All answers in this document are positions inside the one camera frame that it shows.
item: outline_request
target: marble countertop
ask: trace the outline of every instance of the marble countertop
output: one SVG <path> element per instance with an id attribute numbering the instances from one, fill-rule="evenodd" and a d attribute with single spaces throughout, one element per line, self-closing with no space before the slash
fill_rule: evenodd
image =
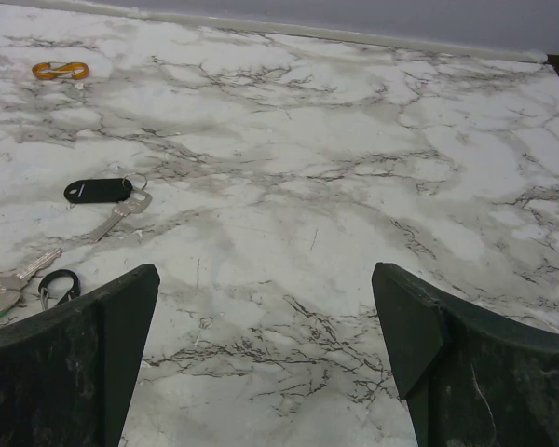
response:
<path id="1" fill-rule="evenodd" d="M 40 61 L 84 61 L 41 82 Z M 141 172 L 151 206 L 73 180 Z M 487 61 L 0 6 L 0 272 L 61 247 L 160 293 L 121 445 L 416 445 L 371 273 L 559 333 L 559 79 Z M 40 311 L 35 279 L 0 325 Z"/>

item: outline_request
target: orange carabiner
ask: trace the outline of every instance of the orange carabiner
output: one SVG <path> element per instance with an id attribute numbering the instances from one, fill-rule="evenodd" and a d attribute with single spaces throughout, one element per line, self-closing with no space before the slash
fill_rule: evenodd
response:
<path id="1" fill-rule="evenodd" d="M 37 79 L 56 79 L 62 75 L 70 75 L 73 79 L 89 76 L 89 67 L 83 62 L 40 62 L 31 69 Z"/>

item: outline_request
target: gray wall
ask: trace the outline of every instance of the gray wall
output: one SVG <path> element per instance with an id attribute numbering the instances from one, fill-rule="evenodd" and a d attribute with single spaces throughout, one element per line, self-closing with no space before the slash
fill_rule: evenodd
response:
<path id="1" fill-rule="evenodd" d="M 93 0 L 493 49 L 559 54 L 559 0 Z"/>

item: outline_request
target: black carabiner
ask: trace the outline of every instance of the black carabiner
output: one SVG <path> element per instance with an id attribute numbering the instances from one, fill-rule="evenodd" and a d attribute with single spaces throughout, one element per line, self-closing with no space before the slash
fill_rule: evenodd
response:
<path id="1" fill-rule="evenodd" d="M 47 275 L 44 276 L 44 278 L 39 283 L 39 287 L 37 288 L 37 291 L 39 292 L 39 296 L 42 300 L 42 306 L 44 307 L 44 310 L 48 309 L 48 298 L 49 298 L 48 285 L 49 285 L 49 283 L 52 282 L 54 279 L 63 278 L 63 277 L 68 277 L 68 278 L 72 279 L 73 280 L 73 287 L 71 287 L 68 290 L 68 292 L 66 292 L 64 294 L 64 296 L 59 300 L 58 303 L 56 303 L 56 305 L 61 305 L 63 303 L 67 303 L 71 300 L 74 300 L 74 298 L 77 298 L 78 296 L 80 296 L 80 294 L 81 294 L 81 282 L 78 280 L 78 276 L 75 274 L 75 272 L 72 272 L 72 271 L 66 270 L 66 269 L 53 271 L 53 272 L 48 273 Z"/>

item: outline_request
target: key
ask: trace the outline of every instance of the key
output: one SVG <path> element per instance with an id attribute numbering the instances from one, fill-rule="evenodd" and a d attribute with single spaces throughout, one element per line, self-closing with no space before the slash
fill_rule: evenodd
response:
<path id="1" fill-rule="evenodd" d="M 107 235 L 108 231 L 116 226 L 124 217 L 129 214 L 139 214 L 149 206 L 153 198 L 147 194 L 143 189 L 135 188 L 132 191 L 132 196 L 124 202 L 116 203 L 112 209 L 112 215 L 100 226 L 89 233 L 91 243 L 98 242 L 102 237 Z"/>
<path id="2" fill-rule="evenodd" d="M 22 298 L 22 291 L 38 270 L 46 268 L 62 255 L 61 249 L 47 252 L 26 265 L 14 275 L 0 277 L 0 313 L 5 312 Z"/>

